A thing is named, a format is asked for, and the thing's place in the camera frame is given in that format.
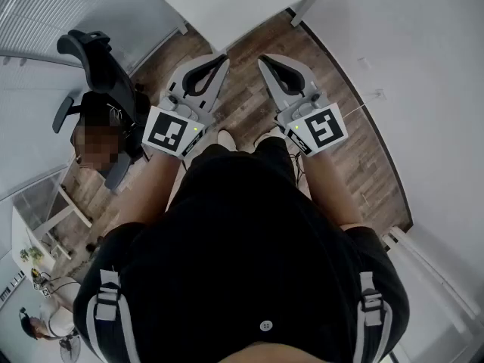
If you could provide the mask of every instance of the office chair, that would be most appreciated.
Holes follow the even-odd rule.
[[[75,107],[73,98],[66,97],[57,111],[52,128],[58,133],[66,117],[76,113],[80,113],[77,125],[85,125],[84,115],[91,113],[93,107],[99,109],[100,113],[105,110],[105,106],[115,110],[121,119],[123,149],[109,169],[99,171],[106,179],[104,185],[113,190],[123,180],[129,166],[144,155],[141,141],[150,101],[135,89],[131,79],[110,54],[112,48],[109,41],[110,38],[101,31],[83,33],[74,29],[57,41],[57,51],[60,54],[70,54],[81,61],[92,91],[85,93],[81,104]]]

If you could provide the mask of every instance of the floor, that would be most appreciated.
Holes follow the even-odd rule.
[[[358,102],[349,86],[306,31],[300,27],[293,28],[290,20],[288,13],[281,13],[228,51],[231,66],[214,110],[216,124],[189,154],[185,160],[186,165],[189,166],[191,159],[206,146],[216,142],[220,129],[226,129],[232,134],[239,150],[253,150],[253,142],[274,126],[272,120],[275,117],[275,105],[265,90],[256,63],[257,57],[263,53],[287,55],[308,65],[316,75],[317,85],[326,92],[330,102],[339,104],[343,117],[349,114],[345,118],[349,138],[329,151],[365,220],[378,234],[383,234],[392,225],[404,228],[410,222],[404,199],[365,113],[362,110],[352,112],[358,108]],[[157,104],[177,66],[210,52],[208,43],[189,27],[186,35],[174,35],[157,50],[132,79],[144,85],[152,104]],[[287,145],[291,153],[297,152],[292,142],[288,141]],[[104,180],[99,174],[72,165],[64,185],[78,207],[93,218],[94,224],[88,230],[73,216],[57,227],[57,234],[65,246],[74,249],[76,253],[72,262],[58,263],[58,274],[82,274],[88,260],[85,244],[106,234],[116,224],[119,196],[130,188],[144,165],[145,162],[139,160],[132,166],[114,193],[103,186]],[[184,173],[181,167],[173,194]],[[299,189],[309,195],[304,176]]]

